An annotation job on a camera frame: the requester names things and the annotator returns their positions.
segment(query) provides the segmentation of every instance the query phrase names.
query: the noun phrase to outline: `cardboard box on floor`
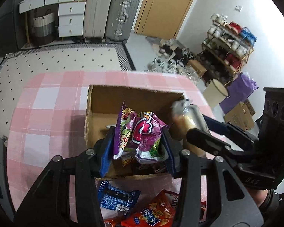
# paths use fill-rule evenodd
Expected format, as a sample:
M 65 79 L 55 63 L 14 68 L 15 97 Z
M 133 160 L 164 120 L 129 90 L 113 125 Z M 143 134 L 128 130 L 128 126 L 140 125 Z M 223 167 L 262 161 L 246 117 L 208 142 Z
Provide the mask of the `cardboard box on floor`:
M 225 122 L 240 127 L 242 130 L 249 130 L 254 127 L 254 121 L 248 107 L 243 102 L 237 104 L 224 116 Z
M 85 116 L 85 141 L 88 148 L 92 148 L 96 141 L 105 138 L 107 125 L 115 125 L 123 101 L 137 113 L 152 111 L 159 119 L 171 125 L 171 105 L 174 101 L 183 99 L 182 93 L 163 92 L 149 89 L 130 88 L 125 86 L 90 85 L 88 90 L 87 110 Z M 106 179 L 115 179 L 124 176 L 142 179 L 159 176 L 134 175 L 128 165 L 123 167 L 121 159 L 113 160 L 106 174 Z
M 189 62 L 187 62 L 187 66 L 194 68 L 199 77 L 203 77 L 204 73 L 206 72 L 206 68 L 197 60 L 189 60 Z

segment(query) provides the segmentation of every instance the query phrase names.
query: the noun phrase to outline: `gray suitcase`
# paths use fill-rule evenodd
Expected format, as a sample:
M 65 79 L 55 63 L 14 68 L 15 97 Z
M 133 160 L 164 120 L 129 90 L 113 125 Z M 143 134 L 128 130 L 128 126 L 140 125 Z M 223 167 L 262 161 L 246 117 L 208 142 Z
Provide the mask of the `gray suitcase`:
M 86 0 L 83 36 L 104 37 L 105 25 L 111 0 Z
M 111 0 L 105 29 L 106 42 L 127 42 L 140 0 Z

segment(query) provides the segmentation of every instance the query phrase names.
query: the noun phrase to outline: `pink checkered tablecloth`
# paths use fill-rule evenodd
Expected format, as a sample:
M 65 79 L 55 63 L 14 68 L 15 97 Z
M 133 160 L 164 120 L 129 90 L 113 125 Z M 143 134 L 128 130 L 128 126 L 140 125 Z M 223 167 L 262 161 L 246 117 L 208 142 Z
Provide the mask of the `pink checkered tablecloth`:
M 180 75 L 146 72 L 53 72 L 32 78 L 23 88 L 11 120 L 7 149 L 7 174 L 17 210 L 26 193 L 54 155 L 77 156 L 86 149 L 84 119 L 88 86 L 122 85 L 184 92 L 185 97 L 214 118 L 197 87 Z M 166 176 L 143 181 L 116 180 L 123 190 L 141 190 L 139 202 L 147 204 L 162 189 L 179 192 L 181 179 Z M 202 180 L 202 198 L 206 181 Z M 70 183 L 70 210 L 75 216 L 74 177 Z M 109 216 L 103 209 L 102 214 Z

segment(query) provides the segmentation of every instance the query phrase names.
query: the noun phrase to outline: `red snack bag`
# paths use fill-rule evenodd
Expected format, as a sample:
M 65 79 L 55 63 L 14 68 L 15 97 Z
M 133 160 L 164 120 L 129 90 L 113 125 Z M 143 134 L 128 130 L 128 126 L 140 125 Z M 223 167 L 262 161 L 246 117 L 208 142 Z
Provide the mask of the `red snack bag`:
M 122 220 L 121 225 L 124 227 L 171 227 L 178 197 L 176 193 L 162 190 L 147 207 Z

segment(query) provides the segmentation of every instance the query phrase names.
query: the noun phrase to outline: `wooden door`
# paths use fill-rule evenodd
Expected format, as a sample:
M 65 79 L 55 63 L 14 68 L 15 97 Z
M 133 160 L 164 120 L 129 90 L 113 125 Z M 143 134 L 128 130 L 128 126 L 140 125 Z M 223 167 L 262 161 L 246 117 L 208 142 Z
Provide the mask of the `wooden door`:
M 136 33 L 163 39 L 175 37 L 191 2 L 192 0 L 146 0 L 137 19 Z

